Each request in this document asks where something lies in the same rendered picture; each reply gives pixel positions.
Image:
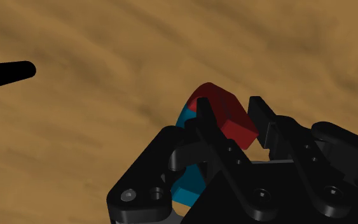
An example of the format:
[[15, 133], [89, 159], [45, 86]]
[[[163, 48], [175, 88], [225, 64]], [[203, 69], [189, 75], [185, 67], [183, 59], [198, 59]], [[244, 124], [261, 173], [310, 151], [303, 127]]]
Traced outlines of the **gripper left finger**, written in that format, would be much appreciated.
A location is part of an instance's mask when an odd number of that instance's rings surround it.
[[208, 98], [197, 100], [196, 118], [183, 128], [166, 126], [155, 136], [107, 195], [111, 221], [124, 224], [163, 221], [172, 212], [172, 185], [189, 165], [206, 163], [206, 189], [221, 178], [238, 202], [240, 213], [256, 221], [274, 220], [278, 207], [273, 193], [256, 186], [253, 165], [238, 144], [217, 126]]

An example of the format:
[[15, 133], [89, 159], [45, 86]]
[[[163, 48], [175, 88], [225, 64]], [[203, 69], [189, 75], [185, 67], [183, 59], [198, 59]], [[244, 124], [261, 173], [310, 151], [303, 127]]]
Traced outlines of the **black rounded rod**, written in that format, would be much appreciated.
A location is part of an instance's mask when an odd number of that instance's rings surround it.
[[35, 74], [35, 65], [27, 60], [0, 63], [0, 86], [31, 78]]

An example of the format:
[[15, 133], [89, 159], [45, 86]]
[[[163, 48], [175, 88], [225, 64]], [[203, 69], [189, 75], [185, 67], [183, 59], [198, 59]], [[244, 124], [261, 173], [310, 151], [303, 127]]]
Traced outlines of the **red and blue horseshoe magnet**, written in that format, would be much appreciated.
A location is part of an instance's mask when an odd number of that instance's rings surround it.
[[[228, 139], [235, 140], [242, 150], [246, 150], [258, 137], [257, 128], [235, 95], [211, 82], [200, 85], [191, 94], [177, 119], [177, 127], [183, 128], [186, 120], [196, 117], [196, 100], [199, 97], [208, 98], [217, 126]], [[171, 188], [172, 200], [191, 207], [205, 190], [206, 173], [206, 163], [187, 167]]]

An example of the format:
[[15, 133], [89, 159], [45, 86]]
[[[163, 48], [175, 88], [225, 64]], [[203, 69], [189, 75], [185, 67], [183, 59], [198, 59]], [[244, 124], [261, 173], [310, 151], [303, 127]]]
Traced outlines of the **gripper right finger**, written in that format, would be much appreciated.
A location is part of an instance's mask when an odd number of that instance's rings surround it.
[[330, 218], [358, 217], [358, 135], [331, 122], [311, 128], [276, 115], [260, 96], [249, 99], [248, 115], [269, 159], [292, 160], [313, 207]]

